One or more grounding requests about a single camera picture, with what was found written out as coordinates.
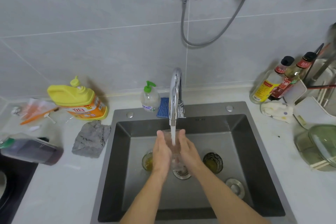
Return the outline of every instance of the blue scouring pad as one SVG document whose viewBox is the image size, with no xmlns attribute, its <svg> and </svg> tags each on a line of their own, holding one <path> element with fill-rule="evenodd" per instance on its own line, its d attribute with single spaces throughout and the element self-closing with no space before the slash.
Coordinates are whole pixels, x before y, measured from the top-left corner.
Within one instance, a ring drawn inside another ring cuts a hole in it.
<svg viewBox="0 0 336 224">
<path fill-rule="evenodd" d="M 156 116 L 159 118 L 169 118 L 169 98 L 161 98 Z"/>
</svg>

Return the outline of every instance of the yellow detergent jug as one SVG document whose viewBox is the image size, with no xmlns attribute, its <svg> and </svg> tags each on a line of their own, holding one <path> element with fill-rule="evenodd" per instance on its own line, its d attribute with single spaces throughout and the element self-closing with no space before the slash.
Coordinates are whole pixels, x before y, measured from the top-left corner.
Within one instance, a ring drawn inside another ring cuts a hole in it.
<svg viewBox="0 0 336 224">
<path fill-rule="evenodd" d="M 108 109 L 92 89 L 82 86 L 76 76 L 67 85 L 51 85 L 47 89 L 50 98 L 68 113 L 80 120 L 103 120 Z"/>
</svg>

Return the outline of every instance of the chrome faucet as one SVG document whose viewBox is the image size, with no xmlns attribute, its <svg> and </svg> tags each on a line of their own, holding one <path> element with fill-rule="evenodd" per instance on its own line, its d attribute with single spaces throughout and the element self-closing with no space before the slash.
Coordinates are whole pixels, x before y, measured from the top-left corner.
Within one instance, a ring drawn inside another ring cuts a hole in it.
<svg viewBox="0 0 336 224">
<path fill-rule="evenodd" d="M 182 100 L 182 70 L 177 67 L 173 71 L 169 91 L 169 124 L 176 126 L 177 118 L 184 118 Z"/>
</svg>

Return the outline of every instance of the barcode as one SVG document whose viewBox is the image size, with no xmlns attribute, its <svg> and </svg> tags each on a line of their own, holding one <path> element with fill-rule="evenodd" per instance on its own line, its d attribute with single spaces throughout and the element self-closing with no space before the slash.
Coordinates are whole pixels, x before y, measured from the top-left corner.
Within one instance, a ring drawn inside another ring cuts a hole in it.
<svg viewBox="0 0 336 224">
<path fill-rule="evenodd" d="M 256 96 L 253 96 L 253 98 L 254 98 L 255 100 L 257 100 L 257 101 L 260 101 L 260 100 L 261 100 L 261 98 L 257 98 Z"/>
</svg>

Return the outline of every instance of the black bottle cap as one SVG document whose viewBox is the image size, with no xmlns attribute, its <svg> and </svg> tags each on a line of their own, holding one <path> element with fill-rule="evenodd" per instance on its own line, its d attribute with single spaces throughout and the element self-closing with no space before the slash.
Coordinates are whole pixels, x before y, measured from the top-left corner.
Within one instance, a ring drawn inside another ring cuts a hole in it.
<svg viewBox="0 0 336 224">
<path fill-rule="evenodd" d="M 302 58 L 307 62 L 312 62 L 317 58 L 317 54 L 315 52 L 307 52 Z"/>
<path fill-rule="evenodd" d="M 282 61 L 281 61 L 281 65 L 289 67 L 290 65 L 292 65 L 294 62 L 294 58 L 291 56 L 285 56 Z"/>
</svg>

